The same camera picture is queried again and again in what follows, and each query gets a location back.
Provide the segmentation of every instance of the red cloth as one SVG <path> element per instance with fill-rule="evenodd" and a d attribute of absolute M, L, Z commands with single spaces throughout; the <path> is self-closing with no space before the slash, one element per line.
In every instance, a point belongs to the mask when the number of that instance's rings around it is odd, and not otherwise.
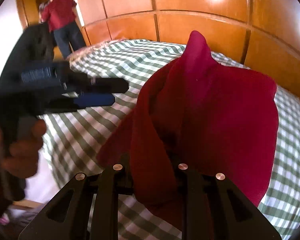
<path fill-rule="evenodd" d="M 136 198 L 178 228 L 181 204 L 167 152 L 202 174 L 225 174 L 257 206 L 274 161 L 275 93 L 270 77 L 217 63 L 205 38 L 193 31 L 183 55 L 142 87 L 98 162 L 112 165 L 129 152 Z"/>
<path fill-rule="evenodd" d="M 58 30 L 75 20 L 72 8 L 76 6 L 74 0 L 52 0 L 42 11 L 42 20 L 48 21 L 49 30 Z"/>

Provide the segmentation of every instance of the hand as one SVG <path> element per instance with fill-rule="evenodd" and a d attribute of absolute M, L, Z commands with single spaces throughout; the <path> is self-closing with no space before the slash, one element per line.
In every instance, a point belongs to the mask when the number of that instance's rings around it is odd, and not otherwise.
<path fill-rule="evenodd" d="M 38 169 L 38 151 L 43 145 L 42 136 L 47 130 L 43 120 L 38 120 L 31 129 L 31 136 L 10 145 L 11 156 L 4 158 L 0 166 L 19 178 L 29 178 Z M 0 129 L 0 151 L 3 151 L 2 131 Z"/>

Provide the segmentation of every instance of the red shirt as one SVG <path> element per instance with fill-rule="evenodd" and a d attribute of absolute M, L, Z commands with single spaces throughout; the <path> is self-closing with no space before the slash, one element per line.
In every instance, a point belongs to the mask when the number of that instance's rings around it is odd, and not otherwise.
<path fill-rule="evenodd" d="M 42 11 L 42 20 L 48 21 L 49 30 L 58 30 L 75 20 L 72 8 L 77 3 L 74 0 L 52 0 Z"/>

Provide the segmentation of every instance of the person in red shirt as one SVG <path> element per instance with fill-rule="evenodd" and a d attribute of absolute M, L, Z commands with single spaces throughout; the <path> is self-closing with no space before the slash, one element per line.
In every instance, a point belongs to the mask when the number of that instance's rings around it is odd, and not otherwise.
<path fill-rule="evenodd" d="M 76 51 L 86 46 L 75 22 L 73 7 L 76 5 L 74 0 L 50 0 L 41 13 L 41 20 L 48 22 L 49 30 L 53 32 L 63 58 L 67 58 L 72 53 L 71 47 Z"/>

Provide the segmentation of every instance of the checkered bedsheet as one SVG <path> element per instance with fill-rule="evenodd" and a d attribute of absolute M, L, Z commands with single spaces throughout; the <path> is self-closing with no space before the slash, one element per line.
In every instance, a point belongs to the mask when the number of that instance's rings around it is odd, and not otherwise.
<path fill-rule="evenodd" d="M 72 68 L 90 76 L 123 77 L 130 83 L 125 94 L 116 94 L 108 107 L 91 107 L 77 113 L 49 114 L 44 152 L 59 187 L 78 172 L 100 173 L 95 156 L 101 145 L 131 111 L 143 84 L 158 69 L 180 57 L 185 45 L 125 40 L 110 42 L 73 62 Z M 245 66 L 212 52 L 222 65 Z M 268 191 L 259 210 L 288 239 L 300 224 L 300 100 L 278 86 L 275 103 L 279 130 Z M 153 216 L 133 196 L 119 196 L 119 239 L 181 239 L 181 232 Z"/>

